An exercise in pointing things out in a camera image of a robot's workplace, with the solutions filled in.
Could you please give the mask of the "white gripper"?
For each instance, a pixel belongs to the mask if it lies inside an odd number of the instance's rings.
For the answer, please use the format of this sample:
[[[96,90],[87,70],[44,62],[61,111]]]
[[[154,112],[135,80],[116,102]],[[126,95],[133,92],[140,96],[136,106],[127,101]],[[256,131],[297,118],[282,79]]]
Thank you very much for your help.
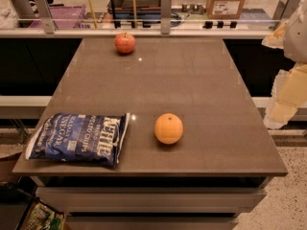
[[[274,32],[262,40],[262,45],[272,49],[284,49],[286,58],[295,62],[307,62],[307,0]],[[307,64],[296,64],[290,71],[280,70],[276,75],[272,96],[265,111],[264,125],[268,129],[280,129],[295,116],[307,102]]]

